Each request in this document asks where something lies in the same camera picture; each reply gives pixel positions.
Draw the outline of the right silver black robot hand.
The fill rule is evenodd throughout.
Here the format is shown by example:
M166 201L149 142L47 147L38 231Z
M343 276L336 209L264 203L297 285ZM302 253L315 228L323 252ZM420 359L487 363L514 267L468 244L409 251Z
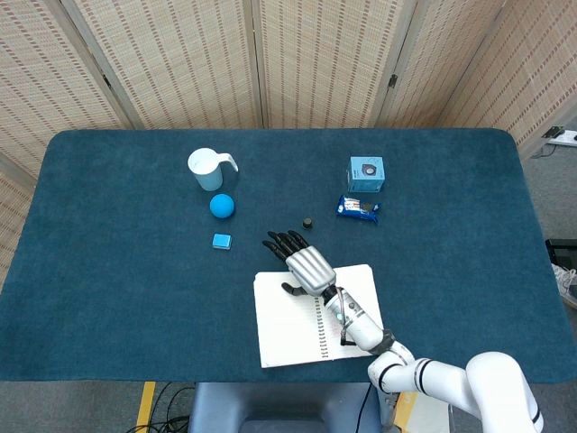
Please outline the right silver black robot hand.
M336 291L336 273L325 257L298 232L267 232L271 241L262 244L271 250L297 280L297 287L282 282L281 287L292 296L323 296L329 290Z

